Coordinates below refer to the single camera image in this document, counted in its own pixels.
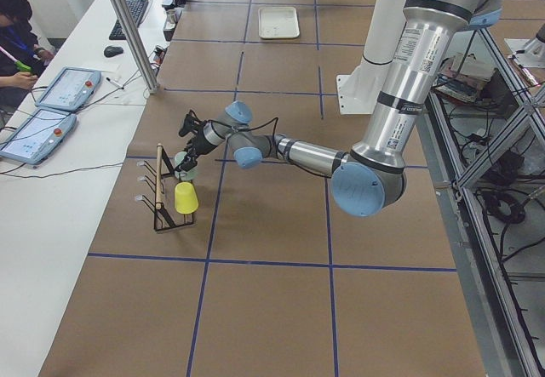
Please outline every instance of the ur robot arm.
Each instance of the ur robot arm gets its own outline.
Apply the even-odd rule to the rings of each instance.
[[[266,157],[284,160],[331,177],[333,198],[347,213],[376,214],[403,195],[402,153],[452,37],[463,29],[493,25],[500,11],[501,0],[407,0],[405,28],[369,127],[348,152],[282,134],[254,135],[251,110],[235,101],[214,121],[200,121],[192,112],[186,116],[180,135],[193,137],[176,168],[192,169],[199,156],[227,140],[243,169]]]

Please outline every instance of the white tray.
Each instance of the white tray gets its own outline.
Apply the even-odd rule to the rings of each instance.
[[[259,36],[263,39],[299,37],[297,11],[293,7],[259,9]]]

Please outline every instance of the blue tape line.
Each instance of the blue tape line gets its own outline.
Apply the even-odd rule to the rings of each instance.
[[[227,158],[227,159],[223,159],[223,158],[215,158],[214,159],[215,162],[219,162],[219,163],[236,163],[237,161],[236,160],[233,160],[231,158]],[[291,165],[287,162],[280,162],[280,161],[271,161],[271,160],[262,160],[261,163],[264,163],[264,164],[285,164],[285,165]]]
[[[223,151],[223,157],[227,158],[227,146],[225,146],[225,149]],[[225,167],[226,164],[223,163],[221,165],[221,173],[220,173],[220,182],[218,184],[218,193],[215,198],[215,206],[214,206],[214,215],[212,217],[212,224],[210,227],[210,237],[208,242],[208,250],[206,251],[206,263],[204,265],[204,273],[203,273],[203,282],[201,283],[201,291],[200,295],[198,297],[198,306],[197,306],[197,316],[195,317],[195,326],[193,328],[193,337],[191,342],[191,350],[189,352],[189,359],[187,360],[187,372],[186,377],[191,376],[191,370],[193,366],[193,357],[195,354],[195,346],[197,345],[197,334],[198,334],[198,326],[200,323],[200,317],[201,317],[201,311],[203,309],[203,301],[204,301],[204,289],[206,287],[206,280],[208,278],[208,269],[209,269],[209,263],[210,263],[210,256],[212,254],[212,244],[214,242],[214,236],[215,236],[215,225],[218,218],[218,211],[220,209],[220,200],[221,200],[221,187],[223,185],[223,177],[225,175]]]
[[[314,22],[316,23],[316,49],[320,50],[320,37],[318,29],[318,0],[314,0]]]
[[[235,84],[235,94],[238,91],[238,84],[240,83],[240,73],[242,71],[242,61],[244,59],[244,51],[240,53],[240,60],[238,61],[238,73],[237,73],[237,83]]]
[[[335,280],[333,278],[333,242],[331,238],[331,214],[330,214],[330,192],[328,181],[324,179],[325,189],[325,223],[327,228],[327,251],[330,265],[330,302],[331,302],[331,334],[333,340],[333,365],[335,377],[339,377],[339,351],[337,345],[337,317],[335,301]]]
[[[181,262],[202,262],[204,264],[232,264],[232,265],[255,265],[255,266],[293,266],[300,268],[333,268],[333,269],[357,269],[366,271],[410,271],[410,272],[456,272],[456,268],[441,268],[434,266],[385,266],[385,265],[349,265],[349,264],[319,264],[313,262],[282,262],[269,260],[224,260],[213,258],[185,258],[172,256],[149,256],[129,254],[103,254],[88,253],[88,256],[98,258],[113,258],[121,260],[178,260]]]
[[[248,4],[248,14],[246,15],[246,28],[244,29],[244,41],[246,42],[246,38],[248,36],[248,26],[250,24],[250,11],[252,9],[252,0],[250,0],[250,3]]]
[[[187,0],[189,3],[191,4],[225,4],[225,5],[229,5],[229,4],[233,4],[233,5],[246,5],[248,4],[248,2],[246,1],[196,1],[196,0]],[[301,6],[301,7],[314,7],[314,6],[318,6],[318,7],[356,7],[356,8],[365,8],[365,9],[369,9],[369,8],[373,8],[375,7],[375,4],[334,4],[334,3],[323,3],[323,4],[318,4],[318,3],[297,3],[297,4],[290,4],[290,3],[254,3],[252,2],[252,4],[254,5],[272,5],[272,6]]]
[[[274,40],[267,40],[267,41],[238,41],[238,40],[219,40],[219,39],[191,39],[191,38],[176,38],[172,41],[176,41],[178,43],[253,43],[253,44],[259,44],[259,45],[316,45],[316,43],[304,43],[304,42],[296,42],[292,43],[290,41],[274,41]],[[356,47],[356,48],[363,48],[365,46],[364,43],[320,43],[320,46],[328,46],[328,47]]]
[[[163,88],[166,92],[194,92],[198,94],[231,94],[233,89],[184,89],[184,88]]]
[[[318,66],[318,90],[320,92],[320,119],[324,120],[324,97],[322,95],[322,68]]]
[[[545,21],[545,18],[501,18],[501,20],[509,21]]]
[[[114,258],[120,260],[175,260],[180,262],[205,263],[205,258],[185,258],[180,256],[152,256],[152,255],[129,255],[129,254],[106,254],[100,252],[89,252],[87,256],[95,258]]]

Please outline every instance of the electronic device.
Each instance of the electronic device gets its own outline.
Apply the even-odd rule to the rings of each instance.
[[[146,8],[148,4],[149,2],[147,0],[127,0],[130,16],[133,17],[136,26],[139,26],[144,20],[144,14],[146,13]],[[121,27],[121,23],[119,22],[119,20],[116,20],[116,23],[112,28],[112,32],[110,32],[110,37],[108,38],[110,40],[127,39],[127,37],[123,33],[123,28]]]
[[[35,165],[45,160],[72,131],[76,115],[55,109],[36,109],[0,145],[0,157]]]
[[[122,47],[114,47],[113,45],[108,45],[104,48],[104,56],[107,58],[111,58],[113,56],[119,55],[123,53]]]
[[[100,79],[100,71],[64,67],[37,100],[36,106],[75,111],[93,94]]]

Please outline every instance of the person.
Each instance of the person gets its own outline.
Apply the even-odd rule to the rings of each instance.
[[[0,51],[0,109],[7,113],[20,105],[42,74],[45,62],[54,57],[38,45],[28,22],[31,17],[28,0],[0,0],[0,46],[32,69],[19,71],[13,60]]]

